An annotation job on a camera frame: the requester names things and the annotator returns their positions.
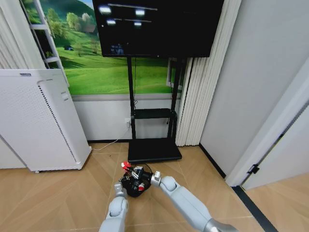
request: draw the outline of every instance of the black tv screen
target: black tv screen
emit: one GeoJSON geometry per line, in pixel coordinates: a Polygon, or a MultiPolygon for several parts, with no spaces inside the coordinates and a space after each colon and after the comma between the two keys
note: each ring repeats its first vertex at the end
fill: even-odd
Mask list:
{"type": "Polygon", "coordinates": [[[224,0],[93,0],[103,56],[209,57],[224,0]]]}

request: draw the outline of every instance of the door hinge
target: door hinge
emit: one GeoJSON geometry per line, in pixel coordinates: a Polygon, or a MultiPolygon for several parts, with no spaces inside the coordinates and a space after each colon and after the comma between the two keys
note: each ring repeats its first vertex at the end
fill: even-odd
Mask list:
{"type": "Polygon", "coordinates": [[[256,174],[259,170],[260,170],[260,168],[258,168],[258,164],[256,163],[256,164],[254,164],[254,165],[252,165],[251,166],[251,168],[249,169],[249,171],[247,172],[248,174],[256,174]]]}

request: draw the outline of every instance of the electrical outlet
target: electrical outlet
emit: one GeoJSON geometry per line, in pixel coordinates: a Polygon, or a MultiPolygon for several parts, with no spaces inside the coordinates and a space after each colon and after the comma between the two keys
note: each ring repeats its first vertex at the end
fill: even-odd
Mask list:
{"type": "Polygon", "coordinates": [[[129,128],[131,126],[131,119],[129,117],[125,118],[125,123],[126,123],[126,126],[129,128]]]}

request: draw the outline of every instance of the grass field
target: grass field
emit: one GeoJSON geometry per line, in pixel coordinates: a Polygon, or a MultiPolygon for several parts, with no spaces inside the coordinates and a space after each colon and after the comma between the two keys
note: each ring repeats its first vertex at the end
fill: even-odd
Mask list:
{"type": "MultiPolygon", "coordinates": [[[[33,9],[32,0],[23,0],[31,18],[38,20],[33,9]]],[[[71,94],[126,94],[129,93],[126,58],[106,58],[101,55],[99,39],[96,34],[75,31],[69,28],[66,14],[73,12],[79,17],[83,9],[89,14],[93,11],[78,0],[41,0],[45,15],[53,8],[60,17],[66,31],[65,36],[55,37],[54,41],[62,65],[70,84],[71,94]],[[97,54],[93,53],[93,41],[97,42],[97,54]],[[74,51],[64,50],[71,45],[74,51]],[[76,47],[82,45],[78,55],[76,47]]],[[[137,58],[136,93],[170,93],[166,86],[168,60],[164,58],[137,58]]],[[[133,79],[135,76],[135,59],[132,59],[133,79]]]]}

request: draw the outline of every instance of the white air purifier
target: white air purifier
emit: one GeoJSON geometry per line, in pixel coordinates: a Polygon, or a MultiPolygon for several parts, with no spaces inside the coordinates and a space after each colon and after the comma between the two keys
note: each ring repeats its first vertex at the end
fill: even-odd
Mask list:
{"type": "Polygon", "coordinates": [[[0,134],[31,171],[81,169],[89,147],[61,70],[0,72],[0,134]]]}

